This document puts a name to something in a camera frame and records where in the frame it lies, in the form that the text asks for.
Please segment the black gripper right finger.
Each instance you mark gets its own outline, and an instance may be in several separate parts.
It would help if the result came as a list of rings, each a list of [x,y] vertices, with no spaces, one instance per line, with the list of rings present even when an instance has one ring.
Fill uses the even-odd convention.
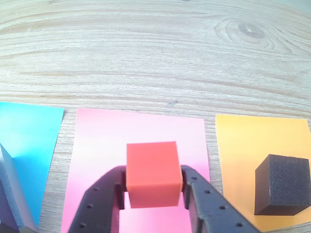
[[[193,233],[258,233],[202,175],[182,165],[183,202],[190,214]]]

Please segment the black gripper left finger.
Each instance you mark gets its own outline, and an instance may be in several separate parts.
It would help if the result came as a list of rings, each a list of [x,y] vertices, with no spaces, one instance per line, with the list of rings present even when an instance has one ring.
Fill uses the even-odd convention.
[[[124,209],[126,166],[117,166],[85,191],[69,233],[118,233]]]

